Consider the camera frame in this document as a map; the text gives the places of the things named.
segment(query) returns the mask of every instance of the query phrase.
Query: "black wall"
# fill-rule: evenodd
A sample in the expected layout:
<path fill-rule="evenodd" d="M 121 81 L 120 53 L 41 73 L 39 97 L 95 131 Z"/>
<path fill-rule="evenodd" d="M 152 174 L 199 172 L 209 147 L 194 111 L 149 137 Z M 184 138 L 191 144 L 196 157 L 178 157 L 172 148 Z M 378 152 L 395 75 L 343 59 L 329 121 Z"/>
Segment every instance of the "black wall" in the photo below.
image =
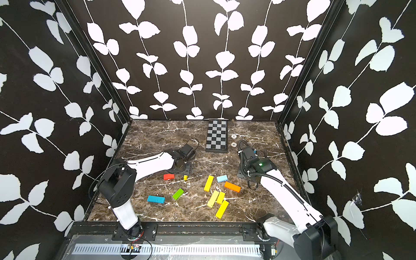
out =
<path fill-rule="evenodd" d="M 344 259 L 414 259 L 416 2 L 353 2 L 284 119 L 285 136 L 312 205 L 338 222 Z"/>
<path fill-rule="evenodd" d="M 308 55 L 331 3 L 330 0 L 241 0 L 228 3 L 222 1 L 227 5 L 223 8 L 216 3 L 221 1 L 212 0 L 68 2 L 91 44 L 94 45 L 110 79 L 115 82 L 114 86 L 118 88 L 118 93 L 127 110 L 130 110 L 132 118 L 185 120 L 223 117 L 256 121 L 278 118 L 285 104 L 286 94 L 292 89 L 304 63 L 301 58 Z M 226 15 L 230 19 L 230 30 L 227 29 Z M 217 21 L 223 17 L 225 22 L 221 30 L 217 30 L 218 33 L 214 28 L 216 17 L 219 17 Z M 121 29 L 127 26 L 126 23 L 130 23 L 129 28 L 133 31 L 128 30 L 129 33 L 126 33 Z M 134 28 L 145 24 L 153 25 L 152 33 L 146 35 L 142 30 L 144 34 L 141 39 Z M 253 32 L 259 25 L 263 26 L 260 29 L 264 29 L 264 24 L 268 33 L 262 41 L 259 40 L 262 33 L 253 36 Z M 177 42 L 176 44 L 185 48 L 183 28 L 186 25 L 189 30 L 193 26 L 197 35 L 197 42 L 192 41 L 192 37 L 187 39 L 189 46 L 200 48 L 195 57 L 187 56 L 186 51 L 183 54 L 180 51 L 178 53 L 174 47 L 174 42 Z M 307 27 L 307 31 L 303 34 L 293 28 L 294 26 Z M 253 53 L 254 57 L 250 55 L 248 47 L 254 45 L 252 36 L 254 43 L 265 46 L 263 57 L 259 57 L 258 52 Z M 274 47 L 269 49 L 271 52 L 267 55 L 266 49 L 272 46 Z M 226 50 L 234 55 L 234 60 L 224 70 L 234 71 L 228 71 L 231 78 L 237 75 L 238 77 L 224 80 L 221 84 L 220 77 L 210 78 L 206 72 L 221 72 L 215 57 Z M 167 73 L 164 69 L 161 69 L 161 72 L 157 69 L 160 75 L 156 78 L 149 62 L 136 55 L 145 55 L 146 51 L 149 55 L 158 57 L 157 61 L 150 60 L 151 65 L 156 67 L 156 64 L 160 63 Z M 285 58 L 287 55 L 292 55 L 293 59 L 298 57 L 294 65 Z M 152 70 L 149 71 L 149 77 L 144 74 L 143 64 Z M 294 69 L 292 77 L 287 70 L 288 73 L 280 77 L 285 66 L 285 70 Z M 192 82 L 185 82 L 185 77 L 185 80 L 181 79 L 182 70 L 185 76 L 187 72 L 193 75 Z M 125 79 L 129 80 L 124 84 L 120 75 L 126 71 L 129 77 Z M 255 76 L 259 79 L 262 78 L 263 71 L 265 76 L 255 85 L 261 89 L 250 92 L 253 86 L 250 78 L 256 71 L 258 73 Z M 195 84 L 198 84 L 195 87 L 197 90 L 192 93 L 189 87 Z M 249 86 L 242 91 L 241 84 Z M 134 86 L 127 89 L 129 93 L 125 90 L 128 86 Z M 223 97 L 223 100 L 226 100 L 223 101 L 224 105 L 213 93 L 218 93 L 217 96 L 227 95 Z M 157 95 L 161 95 L 158 100 L 155 98 Z"/>
<path fill-rule="evenodd" d="M 0 1 L 0 259 L 54 258 L 127 127 L 64 22 L 52 2 Z"/>

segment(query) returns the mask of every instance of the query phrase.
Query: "wooden block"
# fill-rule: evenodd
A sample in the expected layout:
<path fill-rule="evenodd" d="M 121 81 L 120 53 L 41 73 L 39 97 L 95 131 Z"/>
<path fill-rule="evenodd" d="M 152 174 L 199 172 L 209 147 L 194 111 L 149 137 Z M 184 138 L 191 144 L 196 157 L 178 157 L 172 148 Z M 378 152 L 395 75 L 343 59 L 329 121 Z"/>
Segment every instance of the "wooden block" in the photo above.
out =
<path fill-rule="evenodd" d="M 218 197 L 218 194 L 220 194 L 218 191 L 214 191 L 214 193 L 212 194 L 211 198 L 208 201 L 208 207 L 212 208 L 214 206 L 215 200 Z"/>
<path fill-rule="evenodd" d="M 208 176 L 207 183 L 205 183 L 204 191 L 209 191 L 211 188 L 212 181 L 214 180 L 214 176 Z"/>
<path fill-rule="evenodd" d="M 225 193 L 220 192 L 220 195 L 218 195 L 217 203 L 221 205 L 223 203 L 224 197 Z"/>
<path fill-rule="evenodd" d="M 217 211 L 217 214 L 215 214 L 215 217 L 221 219 L 223 217 L 224 211 L 227 209 L 228 204 L 228 201 L 223 201 L 223 203 Z"/>
<path fill-rule="evenodd" d="M 226 188 L 228 188 L 230 190 L 236 191 L 236 192 L 240 192 L 240 190 L 241 190 L 241 187 L 240 186 L 237 186 L 235 184 L 229 183 L 228 181 L 225 182 L 224 187 L 226 187 Z"/>

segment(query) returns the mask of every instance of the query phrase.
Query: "blue block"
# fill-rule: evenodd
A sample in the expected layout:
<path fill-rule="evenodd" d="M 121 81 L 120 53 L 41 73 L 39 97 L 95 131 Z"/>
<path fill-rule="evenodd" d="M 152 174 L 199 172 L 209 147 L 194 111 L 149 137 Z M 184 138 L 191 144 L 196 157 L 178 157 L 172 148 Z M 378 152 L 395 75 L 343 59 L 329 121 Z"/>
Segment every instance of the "blue block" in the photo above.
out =
<path fill-rule="evenodd" d="M 226 175 L 217 177 L 217 182 L 223 182 L 223 181 L 228 181 L 228 178 Z"/>
<path fill-rule="evenodd" d="M 148 202 L 155 202 L 155 203 L 165 203 L 164 197 L 158 197 L 158 196 L 149 196 L 147 197 Z"/>

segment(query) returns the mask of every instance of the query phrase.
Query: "yellow block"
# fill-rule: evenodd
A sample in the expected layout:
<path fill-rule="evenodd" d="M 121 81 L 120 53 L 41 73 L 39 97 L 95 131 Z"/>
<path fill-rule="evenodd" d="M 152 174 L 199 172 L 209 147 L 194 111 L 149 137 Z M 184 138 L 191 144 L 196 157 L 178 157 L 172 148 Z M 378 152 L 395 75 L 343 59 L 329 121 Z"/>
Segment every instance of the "yellow block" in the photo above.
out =
<path fill-rule="evenodd" d="M 205 184 L 204 191 L 209 191 L 211 188 L 212 181 L 214 180 L 214 176 L 208 176 L 207 183 Z"/>
<path fill-rule="evenodd" d="M 214 193 L 212 194 L 211 198 L 208 201 L 208 207 L 212 208 L 214 206 L 215 200 L 218 197 L 218 194 L 220 194 L 218 191 L 214 191 Z"/>
<path fill-rule="evenodd" d="M 220 192 L 220 195 L 218 195 L 217 203 L 221 205 L 223 203 L 224 197 L 225 193 Z"/>
<path fill-rule="evenodd" d="M 228 204 L 228 201 L 223 201 L 223 203 L 217 211 L 217 214 L 215 214 L 215 217 L 221 219 L 223 217 L 224 211 L 227 209 Z"/>

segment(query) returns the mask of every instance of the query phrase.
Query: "brown marble surface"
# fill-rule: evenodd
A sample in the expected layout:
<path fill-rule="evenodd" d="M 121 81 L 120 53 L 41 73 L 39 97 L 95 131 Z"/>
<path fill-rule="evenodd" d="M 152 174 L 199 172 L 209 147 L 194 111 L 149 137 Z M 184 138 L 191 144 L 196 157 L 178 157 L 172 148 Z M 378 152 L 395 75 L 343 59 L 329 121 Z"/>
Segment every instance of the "brown marble surface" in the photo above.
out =
<path fill-rule="evenodd" d="M 183 175 L 175 174 L 174 180 L 164 181 L 166 171 L 154 173 L 136 182 L 131 198 L 133 208 L 142 221 L 224 221 L 248 222 L 264 216 L 275 214 L 282 220 L 291 222 L 290 217 L 270 194 L 259 185 L 256 191 L 247 186 L 247 181 L 236 176 L 239 165 L 237 143 L 246 140 L 253 148 L 267 151 L 267 155 L 276 164 L 289 184 L 297 190 L 292 178 L 283 146 L 280 142 L 274 122 L 236 122 L 228 123 L 228 153 L 207 153 L 205 142 L 207 121 L 134 121 L 126 139 L 118 153 L 118 157 L 136 160 L 160 153 L 165 149 L 182 147 L 190 138 L 197 138 L 199 146 L 193 161 L 193 170 L 187 181 Z M 189 141 L 196 146 L 196 141 Z M 217 183 L 216 177 L 226 174 L 228 181 L 241 186 L 237 193 L 224 187 L 224 182 Z M 209 175 L 214 176 L 210 192 L 205 192 L 204 186 Z M 176 201 L 172 195 L 179 189 L 184 194 Z M 214 190 L 225 192 L 225 199 L 230 203 L 222 219 L 215 217 L 219 204 L 213 208 L 206 204 Z M 147 196 L 165 197 L 165 203 L 147 202 Z M 98 202 L 105 203 L 99 196 Z M 104 205 L 96 204 L 89 216 L 89 221 L 116 220 L 115 216 Z"/>

